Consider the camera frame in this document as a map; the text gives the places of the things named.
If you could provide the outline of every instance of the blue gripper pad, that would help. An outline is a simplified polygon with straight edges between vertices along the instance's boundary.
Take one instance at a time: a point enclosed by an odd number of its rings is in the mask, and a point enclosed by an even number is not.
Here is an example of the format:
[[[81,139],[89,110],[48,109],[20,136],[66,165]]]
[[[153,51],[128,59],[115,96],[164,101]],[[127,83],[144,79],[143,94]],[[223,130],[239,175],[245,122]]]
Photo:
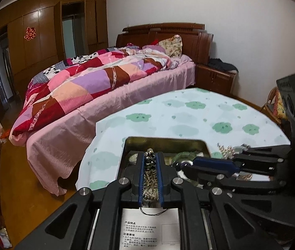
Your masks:
[[[228,171],[231,174],[240,172],[240,168],[236,167],[233,162],[228,162],[226,160],[218,160],[218,159],[212,160],[211,158],[206,158],[206,157],[196,157],[193,160],[193,165],[216,169],[216,170]]]
[[[164,194],[163,194],[164,189],[163,189],[163,179],[161,176],[160,159],[158,157],[158,153],[155,154],[155,168],[156,168],[156,175],[157,175],[157,181],[158,181],[159,203],[161,207],[163,207],[164,206]]]
[[[143,202],[143,186],[144,186],[144,172],[145,172],[145,157],[142,157],[142,162],[140,166],[140,184],[139,184],[139,196],[138,203],[141,206]]]

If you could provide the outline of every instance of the chair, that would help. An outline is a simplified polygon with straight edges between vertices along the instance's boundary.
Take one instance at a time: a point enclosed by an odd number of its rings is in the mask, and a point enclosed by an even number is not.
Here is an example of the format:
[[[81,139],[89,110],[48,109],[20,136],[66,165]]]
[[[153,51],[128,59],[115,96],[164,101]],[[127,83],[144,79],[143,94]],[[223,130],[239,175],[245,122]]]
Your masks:
[[[274,115],[274,104],[275,104],[275,94],[277,87],[274,87],[268,95],[267,102],[262,106],[260,112],[267,115],[272,121],[274,121],[278,126],[281,125],[281,119]]]

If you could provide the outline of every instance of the wooden nightstand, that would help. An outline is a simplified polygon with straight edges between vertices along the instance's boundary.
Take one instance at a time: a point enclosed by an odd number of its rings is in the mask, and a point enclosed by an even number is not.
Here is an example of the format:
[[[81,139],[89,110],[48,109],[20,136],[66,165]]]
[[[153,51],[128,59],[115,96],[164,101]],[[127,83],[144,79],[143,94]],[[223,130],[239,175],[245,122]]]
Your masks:
[[[230,97],[236,74],[221,72],[198,64],[195,68],[195,86]]]

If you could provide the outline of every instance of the red pillow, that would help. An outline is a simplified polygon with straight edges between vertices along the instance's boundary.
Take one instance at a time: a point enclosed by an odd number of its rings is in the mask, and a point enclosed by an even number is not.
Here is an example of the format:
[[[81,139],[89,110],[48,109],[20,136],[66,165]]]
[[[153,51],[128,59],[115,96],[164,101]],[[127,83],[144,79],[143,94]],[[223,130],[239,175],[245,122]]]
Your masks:
[[[159,43],[159,40],[158,39],[155,39],[154,41],[152,41],[152,43],[151,44],[149,44],[149,45],[157,45]]]

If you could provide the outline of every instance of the headboard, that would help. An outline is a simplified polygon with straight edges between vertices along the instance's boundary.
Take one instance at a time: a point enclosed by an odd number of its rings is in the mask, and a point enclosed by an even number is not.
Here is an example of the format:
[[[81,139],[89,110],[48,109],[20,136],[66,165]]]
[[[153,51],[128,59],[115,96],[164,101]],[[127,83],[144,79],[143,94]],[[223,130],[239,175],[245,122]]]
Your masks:
[[[143,47],[152,43],[180,35],[182,38],[182,53],[189,56],[197,64],[208,64],[210,44],[214,35],[204,31],[204,24],[186,22],[167,22],[161,24],[146,24],[126,27],[116,40],[116,47],[128,43]]]

